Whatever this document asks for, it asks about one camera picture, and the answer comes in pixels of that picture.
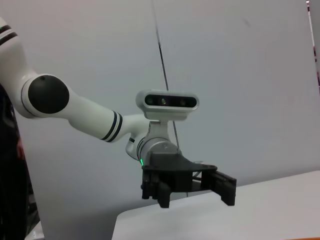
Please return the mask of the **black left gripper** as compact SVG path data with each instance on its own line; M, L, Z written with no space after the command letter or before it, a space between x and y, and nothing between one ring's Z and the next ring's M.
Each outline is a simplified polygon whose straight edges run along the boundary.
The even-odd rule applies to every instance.
M196 180L194 173L201 173ZM196 163L181 153L152 152L149 163L142 166L142 199L157 200L163 209L170 207L171 193L210 190L218 194L227 206L234 206L237 180L211 164Z

